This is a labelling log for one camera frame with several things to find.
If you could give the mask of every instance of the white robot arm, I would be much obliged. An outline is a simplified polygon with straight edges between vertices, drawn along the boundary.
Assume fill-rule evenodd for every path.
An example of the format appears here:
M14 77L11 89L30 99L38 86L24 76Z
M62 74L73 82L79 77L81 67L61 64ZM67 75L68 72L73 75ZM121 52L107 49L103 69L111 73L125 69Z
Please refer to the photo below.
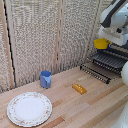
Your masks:
M100 37L119 46L125 45L128 41L128 0L113 0L102 12L100 23Z
M128 0L113 0L100 17L99 35L120 46L128 42ZM128 62L121 72L124 83L128 86ZM111 128L128 128L128 102Z

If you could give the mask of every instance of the small yellow object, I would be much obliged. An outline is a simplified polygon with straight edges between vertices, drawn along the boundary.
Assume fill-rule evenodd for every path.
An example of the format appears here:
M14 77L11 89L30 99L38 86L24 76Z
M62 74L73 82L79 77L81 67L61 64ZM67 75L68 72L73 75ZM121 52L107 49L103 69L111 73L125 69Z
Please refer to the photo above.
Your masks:
M72 88L74 88L77 92L79 92L81 95L86 93L87 90L85 88L83 88L81 85L79 84L75 84L75 85L72 85Z
M107 49L108 44L110 44L110 43L111 43L111 41L108 41L104 38L94 40L94 46L97 49Z

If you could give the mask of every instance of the blue cup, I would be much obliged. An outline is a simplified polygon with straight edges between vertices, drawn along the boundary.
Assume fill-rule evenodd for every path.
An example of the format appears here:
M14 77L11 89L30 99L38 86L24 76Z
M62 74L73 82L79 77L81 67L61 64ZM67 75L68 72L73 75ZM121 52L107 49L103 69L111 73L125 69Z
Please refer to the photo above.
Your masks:
M40 85L43 88L49 88L51 86L51 75L49 71L42 71L40 73Z

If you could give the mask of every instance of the wooden countertop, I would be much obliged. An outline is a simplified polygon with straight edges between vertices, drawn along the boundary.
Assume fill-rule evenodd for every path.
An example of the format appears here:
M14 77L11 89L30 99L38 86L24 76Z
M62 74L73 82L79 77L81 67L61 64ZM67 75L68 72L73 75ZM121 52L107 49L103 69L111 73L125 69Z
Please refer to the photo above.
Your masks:
M80 84L87 93L79 94L73 84ZM121 79L106 85L77 67L53 75L49 89L37 81L0 94L0 128L20 128L8 119L6 111L11 99L25 92L42 93L52 102L50 118L37 128L109 128L128 101L128 87Z

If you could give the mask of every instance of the dish rack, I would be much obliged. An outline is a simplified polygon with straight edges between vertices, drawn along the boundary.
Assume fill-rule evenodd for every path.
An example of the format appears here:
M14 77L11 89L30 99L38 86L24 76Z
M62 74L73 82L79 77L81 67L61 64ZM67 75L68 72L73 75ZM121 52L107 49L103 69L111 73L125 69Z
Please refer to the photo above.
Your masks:
M90 62L81 64L80 70L109 84L112 79L121 77L121 70L128 61L128 46L124 49L113 44L110 49L97 50L89 60Z

